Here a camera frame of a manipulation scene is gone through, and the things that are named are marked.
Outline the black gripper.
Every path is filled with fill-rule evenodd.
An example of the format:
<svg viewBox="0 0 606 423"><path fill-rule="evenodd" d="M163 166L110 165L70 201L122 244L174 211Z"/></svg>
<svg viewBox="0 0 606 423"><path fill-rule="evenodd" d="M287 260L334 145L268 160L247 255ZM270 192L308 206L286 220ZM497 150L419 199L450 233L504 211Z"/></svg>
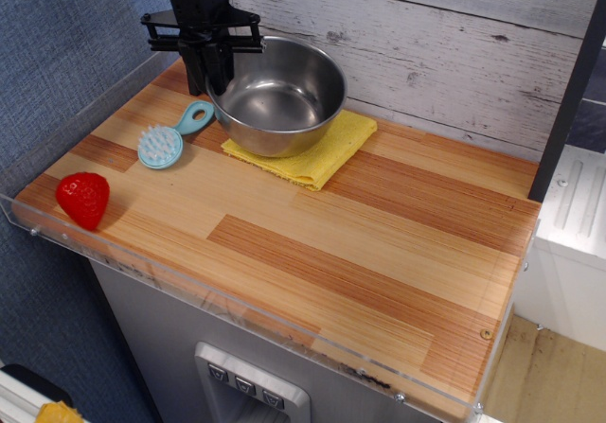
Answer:
<svg viewBox="0 0 606 423"><path fill-rule="evenodd" d="M230 0L170 0L170 4L169 10L141 17L141 24L149 33L151 50L176 52L179 43L203 48L210 85L215 95L222 95L234 78L233 51L264 50L258 29L260 17L233 7ZM183 51L182 60L189 92L193 96L204 94L205 72L197 53Z"/></svg>

